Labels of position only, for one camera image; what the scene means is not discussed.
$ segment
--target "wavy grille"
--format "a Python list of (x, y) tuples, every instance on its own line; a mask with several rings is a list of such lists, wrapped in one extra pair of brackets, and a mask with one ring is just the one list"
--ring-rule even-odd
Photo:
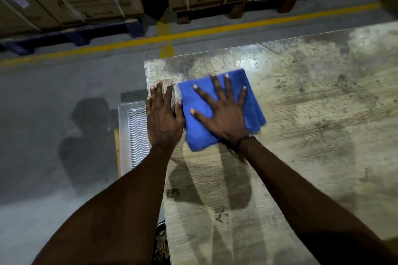
[(136, 167), (148, 154), (150, 144), (147, 131), (147, 114), (145, 108), (130, 109), (129, 135), (131, 167)]

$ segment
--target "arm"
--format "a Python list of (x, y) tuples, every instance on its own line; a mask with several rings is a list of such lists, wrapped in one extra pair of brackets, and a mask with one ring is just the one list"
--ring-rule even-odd
[(52, 236), (33, 264), (149, 264), (162, 203), (168, 161), (181, 139), (181, 104), (176, 117), (161, 82), (147, 99), (149, 155), (132, 171), (80, 207)]
[(298, 238), (321, 264), (396, 264), (392, 253), (359, 219), (319, 191), (296, 171), (268, 151), (254, 138), (248, 138), (243, 104), (246, 88), (236, 103), (231, 81), (225, 75), (225, 89), (212, 77), (219, 101), (194, 86), (214, 110), (211, 119), (191, 109), (191, 114), (216, 137), (229, 142), (255, 169), (278, 204)]

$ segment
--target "bracelet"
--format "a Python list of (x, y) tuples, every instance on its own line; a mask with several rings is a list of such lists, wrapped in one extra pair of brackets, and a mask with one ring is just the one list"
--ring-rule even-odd
[(241, 144), (241, 142), (243, 142), (245, 139), (250, 139), (250, 138), (256, 138), (256, 137), (253, 134), (249, 134), (247, 136), (243, 136), (240, 139), (238, 139), (238, 142), (236, 143), (236, 146), (235, 146), (235, 151), (238, 151), (239, 145)]

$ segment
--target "paper sticker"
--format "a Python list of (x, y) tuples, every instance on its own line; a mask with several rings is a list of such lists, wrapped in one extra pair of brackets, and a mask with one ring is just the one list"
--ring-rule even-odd
[(26, 0), (14, 0), (14, 2), (16, 2), (23, 9), (26, 9), (27, 7), (30, 6), (30, 3), (27, 2)]

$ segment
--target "blue cloth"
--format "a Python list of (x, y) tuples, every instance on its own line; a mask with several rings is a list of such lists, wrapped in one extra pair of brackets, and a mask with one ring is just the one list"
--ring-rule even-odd
[[(246, 128), (250, 132), (259, 131), (261, 125), (266, 123), (266, 119), (264, 118), (263, 112), (261, 111), (256, 98), (254, 97), (254, 93), (251, 90), (251, 86), (246, 77), (245, 71), (243, 69), (239, 69), (228, 72), (228, 75), (231, 79), (235, 101), (238, 101), (242, 87), (246, 85), (247, 95), (243, 108)], [(224, 74), (217, 75), (217, 78), (220, 81), (221, 86), (225, 88)], [(191, 151), (199, 151), (219, 142), (219, 140), (210, 132), (208, 132), (206, 128), (189, 112), (191, 108), (193, 108), (200, 111), (208, 118), (213, 117), (212, 108), (193, 90), (194, 84), (208, 92), (215, 100), (218, 100), (218, 96), (214, 90), (214, 86), (210, 77), (185, 81), (178, 84), (181, 91), (183, 112), (186, 122), (186, 142)]]

